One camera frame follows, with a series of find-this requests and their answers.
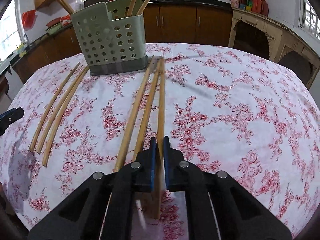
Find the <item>lower wooden kitchen cabinets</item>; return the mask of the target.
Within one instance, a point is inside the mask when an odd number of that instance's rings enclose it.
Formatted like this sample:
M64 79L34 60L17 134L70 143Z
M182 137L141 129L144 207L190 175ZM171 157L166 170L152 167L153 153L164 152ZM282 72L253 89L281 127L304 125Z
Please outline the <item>lower wooden kitchen cabinets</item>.
M177 42L228 46L232 9L217 0L155 0L144 10L147 43ZM71 24L52 36L45 35L23 57L15 56L10 66L22 82L55 61L80 53Z

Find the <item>left window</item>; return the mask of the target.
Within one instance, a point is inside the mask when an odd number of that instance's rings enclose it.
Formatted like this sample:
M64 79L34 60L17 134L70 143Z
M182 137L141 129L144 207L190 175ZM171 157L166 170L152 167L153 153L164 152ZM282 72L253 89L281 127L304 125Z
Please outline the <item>left window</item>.
M0 21L0 57L3 62L21 44L16 21L15 0L12 0Z

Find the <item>floral pink tablecloth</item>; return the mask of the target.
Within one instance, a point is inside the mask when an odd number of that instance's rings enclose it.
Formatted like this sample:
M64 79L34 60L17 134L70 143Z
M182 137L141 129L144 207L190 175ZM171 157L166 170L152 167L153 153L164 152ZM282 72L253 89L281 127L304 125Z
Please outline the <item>floral pink tablecloth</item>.
M231 48L154 43L165 59L165 129L173 148L205 172L224 170L293 236L319 205L319 108L289 69ZM143 72L86 74L57 129L47 166L29 151L59 85L82 54L37 70L12 107L24 117L1 136L1 183L31 229L92 173L114 170Z

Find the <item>green and red bowls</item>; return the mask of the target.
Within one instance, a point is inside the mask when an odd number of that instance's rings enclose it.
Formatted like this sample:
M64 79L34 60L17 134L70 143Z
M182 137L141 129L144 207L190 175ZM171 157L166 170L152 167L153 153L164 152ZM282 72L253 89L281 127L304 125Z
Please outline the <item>green and red bowls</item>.
M70 24L71 24L71 16L70 15L58 17L58 18L51 20L50 22L48 22L46 24L46 26L47 26L46 32L48 35L53 35L61 28L68 26Z

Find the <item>green perforated utensil holder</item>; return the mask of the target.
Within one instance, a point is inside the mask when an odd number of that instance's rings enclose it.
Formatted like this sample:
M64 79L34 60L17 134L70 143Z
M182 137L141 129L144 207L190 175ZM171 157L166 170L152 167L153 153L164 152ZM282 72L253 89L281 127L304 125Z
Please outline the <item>green perforated utensil holder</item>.
M143 0L99 2L71 15L71 22L91 75L134 72L146 68L143 15L137 12Z

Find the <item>dark wooden cutting board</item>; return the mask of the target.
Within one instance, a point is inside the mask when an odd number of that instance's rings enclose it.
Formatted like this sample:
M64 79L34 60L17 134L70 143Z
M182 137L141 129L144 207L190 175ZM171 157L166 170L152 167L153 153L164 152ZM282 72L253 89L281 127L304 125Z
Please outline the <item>dark wooden cutting board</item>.
M108 2L108 0L85 0L84 1L84 7L89 7L93 4L99 3L99 2Z

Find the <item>cream side table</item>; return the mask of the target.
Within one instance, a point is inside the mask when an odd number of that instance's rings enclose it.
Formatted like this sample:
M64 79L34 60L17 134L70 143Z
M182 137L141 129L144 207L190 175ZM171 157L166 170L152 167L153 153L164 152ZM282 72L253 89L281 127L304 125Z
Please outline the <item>cream side table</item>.
M232 25L228 46L234 47L237 24L245 23L262 31L268 41L269 60L278 63L286 54L294 51L304 57L314 69L311 77L306 82L306 88L310 89L319 72L319 55L295 32L287 26L261 14L232 8Z

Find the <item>right window with bars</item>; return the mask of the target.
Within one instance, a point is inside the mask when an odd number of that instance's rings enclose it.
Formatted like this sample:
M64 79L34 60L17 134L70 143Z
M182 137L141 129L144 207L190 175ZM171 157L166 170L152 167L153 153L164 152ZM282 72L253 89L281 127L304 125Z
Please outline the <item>right window with bars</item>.
M319 40L319 17L309 0L303 0L303 28Z

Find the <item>red bags and bottles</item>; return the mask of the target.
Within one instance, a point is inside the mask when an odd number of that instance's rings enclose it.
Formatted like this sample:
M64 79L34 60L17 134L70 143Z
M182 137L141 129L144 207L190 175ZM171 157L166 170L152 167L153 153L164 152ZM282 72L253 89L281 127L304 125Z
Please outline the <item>red bags and bottles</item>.
M266 0L231 0L231 7L268 16L269 8Z

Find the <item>red plastic bag on wall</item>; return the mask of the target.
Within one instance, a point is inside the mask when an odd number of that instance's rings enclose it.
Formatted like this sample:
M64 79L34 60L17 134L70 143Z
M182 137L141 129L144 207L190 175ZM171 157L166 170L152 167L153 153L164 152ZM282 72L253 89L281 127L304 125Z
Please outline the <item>red plastic bag on wall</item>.
M35 23L35 15L36 10L29 10L22 14L22 25L24 30L29 30L33 27Z

